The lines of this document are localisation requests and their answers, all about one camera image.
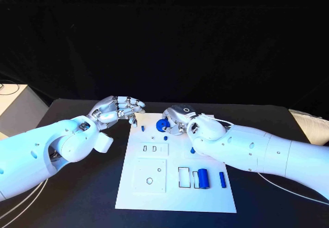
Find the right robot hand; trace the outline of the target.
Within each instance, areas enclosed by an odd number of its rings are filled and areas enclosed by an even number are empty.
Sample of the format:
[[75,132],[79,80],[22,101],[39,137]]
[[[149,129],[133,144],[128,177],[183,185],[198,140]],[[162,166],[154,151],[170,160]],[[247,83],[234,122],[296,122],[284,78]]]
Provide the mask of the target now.
[[188,124],[198,116],[196,110],[188,104],[172,105],[163,112],[162,118],[169,122],[170,126],[162,126],[162,130],[179,136],[186,133]]

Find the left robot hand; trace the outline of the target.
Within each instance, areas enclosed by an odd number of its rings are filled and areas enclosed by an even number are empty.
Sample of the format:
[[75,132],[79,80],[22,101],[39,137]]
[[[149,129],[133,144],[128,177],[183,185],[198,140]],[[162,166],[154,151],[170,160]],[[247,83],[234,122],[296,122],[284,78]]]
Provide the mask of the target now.
[[111,128],[121,119],[137,127],[136,113],[144,113],[144,106],[140,100],[128,96],[108,96],[94,105],[87,117],[100,131]]

